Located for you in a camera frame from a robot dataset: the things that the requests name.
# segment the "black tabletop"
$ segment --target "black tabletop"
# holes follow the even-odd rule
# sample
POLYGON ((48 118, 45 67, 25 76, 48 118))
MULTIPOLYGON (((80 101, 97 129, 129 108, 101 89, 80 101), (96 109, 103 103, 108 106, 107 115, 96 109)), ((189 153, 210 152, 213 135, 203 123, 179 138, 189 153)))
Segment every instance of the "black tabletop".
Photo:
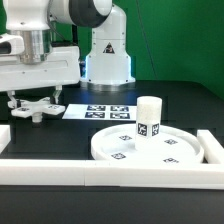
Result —
MULTIPOLYGON (((36 100, 52 88, 18 91, 36 100)), ((139 96, 163 99, 162 124, 196 134, 209 129, 224 145, 224 101, 198 83, 138 81, 122 92, 64 87, 62 104, 136 105, 139 96)), ((90 141, 99 130, 127 121, 63 120, 45 115, 36 127, 14 118, 0 95, 0 124, 10 124, 12 141, 0 159, 92 159, 90 141)), ((0 223, 224 223, 224 192, 120 187, 0 186, 0 223)))

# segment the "white circular tray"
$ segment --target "white circular tray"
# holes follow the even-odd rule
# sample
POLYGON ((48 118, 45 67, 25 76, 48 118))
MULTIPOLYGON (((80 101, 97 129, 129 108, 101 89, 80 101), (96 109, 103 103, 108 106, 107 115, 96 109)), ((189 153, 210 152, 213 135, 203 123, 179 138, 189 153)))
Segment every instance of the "white circular tray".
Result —
POLYGON ((91 141, 95 160, 147 161, 149 163, 201 163, 204 150, 197 138, 185 131, 160 126, 160 134, 147 150, 135 149, 136 124, 117 125, 96 133, 91 141))

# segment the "white cylinder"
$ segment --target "white cylinder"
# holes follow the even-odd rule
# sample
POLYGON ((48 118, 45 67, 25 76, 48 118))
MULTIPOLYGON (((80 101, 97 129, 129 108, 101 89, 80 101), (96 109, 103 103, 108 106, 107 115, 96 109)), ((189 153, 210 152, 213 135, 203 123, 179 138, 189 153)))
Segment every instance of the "white cylinder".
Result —
POLYGON ((162 99, 142 96, 137 99, 135 148, 150 150, 152 140, 158 137, 160 130, 162 99))

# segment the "green screen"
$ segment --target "green screen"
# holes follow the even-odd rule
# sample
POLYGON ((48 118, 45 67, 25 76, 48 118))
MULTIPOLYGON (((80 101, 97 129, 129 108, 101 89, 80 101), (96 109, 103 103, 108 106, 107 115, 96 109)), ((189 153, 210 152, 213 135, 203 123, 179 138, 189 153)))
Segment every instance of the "green screen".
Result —
MULTIPOLYGON (((137 0, 113 2, 127 14, 127 52, 137 80, 195 81, 224 99, 223 0, 139 0, 139 10, 137 0)), ((68 25, 59 29, 71 36, 68 25)), ((5 32, 2 8, 0 31, 5 32)), ((91 32, 79 28, 78 33, 84 57, 91 32)))

